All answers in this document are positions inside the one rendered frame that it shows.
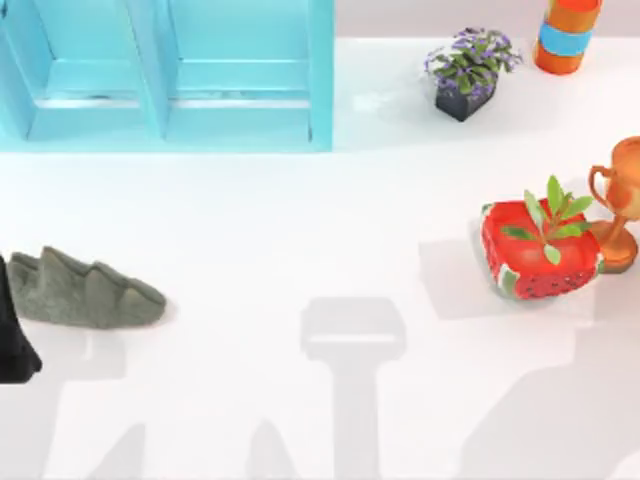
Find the light blue rack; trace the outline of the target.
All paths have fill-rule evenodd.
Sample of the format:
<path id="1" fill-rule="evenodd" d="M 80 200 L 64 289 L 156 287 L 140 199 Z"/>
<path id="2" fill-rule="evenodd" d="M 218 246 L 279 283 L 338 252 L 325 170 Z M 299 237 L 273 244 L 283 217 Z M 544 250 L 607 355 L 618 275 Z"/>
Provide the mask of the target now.
<path id="1" fill-rule="evenodd" d="M 335 0 L 0 0 L 0 152 L 333 144 Z"/>

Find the red watermelon plant pot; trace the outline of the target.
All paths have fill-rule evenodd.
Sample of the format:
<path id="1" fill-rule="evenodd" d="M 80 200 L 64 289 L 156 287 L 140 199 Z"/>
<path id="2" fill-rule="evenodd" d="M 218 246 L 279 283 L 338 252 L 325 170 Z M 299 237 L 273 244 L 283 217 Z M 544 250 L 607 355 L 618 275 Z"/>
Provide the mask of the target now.
<path id="1" fill-rule="evenodd" d="M 480 235 L 491 276 L 516 300 L 576 291 L 604 269 L 604 255 L 585 211 L 594 198 L 564 190 L 552 175 L 546 196 L 485 204 Z"/>

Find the purple flower plant black pot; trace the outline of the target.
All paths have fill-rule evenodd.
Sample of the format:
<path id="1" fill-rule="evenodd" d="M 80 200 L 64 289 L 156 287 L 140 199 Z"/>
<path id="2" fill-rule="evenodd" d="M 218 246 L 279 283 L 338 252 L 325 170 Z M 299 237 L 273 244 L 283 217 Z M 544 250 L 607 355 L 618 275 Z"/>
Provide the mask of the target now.
<path id="1" fill-rule="evenodd" d="M 522 54 L 502 31 L 467 27 L 450 45 L 430 52 L 424 70 L 436 88 L 436 108 L 464 122 L 494 96 L 500 74 L 522 63 Z"/>

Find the grey-green spiky rock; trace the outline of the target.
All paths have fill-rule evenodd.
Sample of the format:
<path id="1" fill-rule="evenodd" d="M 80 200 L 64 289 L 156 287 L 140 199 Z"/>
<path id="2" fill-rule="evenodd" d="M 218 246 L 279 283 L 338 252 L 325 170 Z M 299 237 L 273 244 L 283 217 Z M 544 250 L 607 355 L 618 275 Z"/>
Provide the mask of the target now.
<path id="1" fill-rule="evenodd" d="M 7 272 L 18 315 L 33 321 L 98 330 L 136 328 L 158 322 L 167 306 L 166 297 L 149 284 L 50 246 L 37 257 L 12 253 Z"/>

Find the copper trophy cup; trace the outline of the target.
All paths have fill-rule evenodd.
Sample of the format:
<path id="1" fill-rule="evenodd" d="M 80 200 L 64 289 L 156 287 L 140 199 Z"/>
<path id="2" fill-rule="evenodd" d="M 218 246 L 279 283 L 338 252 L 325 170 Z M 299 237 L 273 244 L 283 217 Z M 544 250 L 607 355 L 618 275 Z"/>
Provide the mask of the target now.
<path id="1" fill-rule="evenodd" d="M 612 221 L 592 224 L 603 256 L 599 272 L 624 273 L 640 252 L 639 241 L 626 227 L 631 221 L 640 221 L 640 135 L 615 145 L 609 167 L 592 166 L 588 186 L 593 198 L 614 215 Z"/>

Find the orange and blue can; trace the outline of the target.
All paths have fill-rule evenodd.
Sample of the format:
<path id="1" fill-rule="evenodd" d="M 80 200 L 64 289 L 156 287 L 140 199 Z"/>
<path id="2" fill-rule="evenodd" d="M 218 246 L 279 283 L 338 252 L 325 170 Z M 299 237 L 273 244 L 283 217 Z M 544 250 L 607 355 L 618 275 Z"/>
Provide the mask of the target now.
<path id="1" fill-rule="evenodd" d="M 533 60 L 542 71 L 570 75 L 581 66 L 603 0 L 549 0 Z"/>

